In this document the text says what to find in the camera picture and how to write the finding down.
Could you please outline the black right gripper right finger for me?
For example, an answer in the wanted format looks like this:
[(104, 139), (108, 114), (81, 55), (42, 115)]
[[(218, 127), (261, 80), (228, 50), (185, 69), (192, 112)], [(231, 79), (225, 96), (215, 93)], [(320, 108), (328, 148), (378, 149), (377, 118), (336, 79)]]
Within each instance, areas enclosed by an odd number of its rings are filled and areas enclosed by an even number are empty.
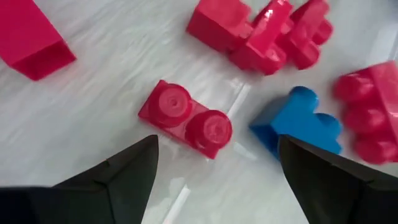
[(289, 135), (278, 152), (309, 223), (397, 224), (397, 177)]

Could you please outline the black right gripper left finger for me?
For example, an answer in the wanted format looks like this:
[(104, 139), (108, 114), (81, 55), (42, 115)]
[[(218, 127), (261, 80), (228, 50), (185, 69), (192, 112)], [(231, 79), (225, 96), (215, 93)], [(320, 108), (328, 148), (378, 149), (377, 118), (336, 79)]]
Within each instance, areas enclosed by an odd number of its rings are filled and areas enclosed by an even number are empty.
[(141, 223), (158, 160), (150, 135), (52, 187), (3, 187), (1, 223)]

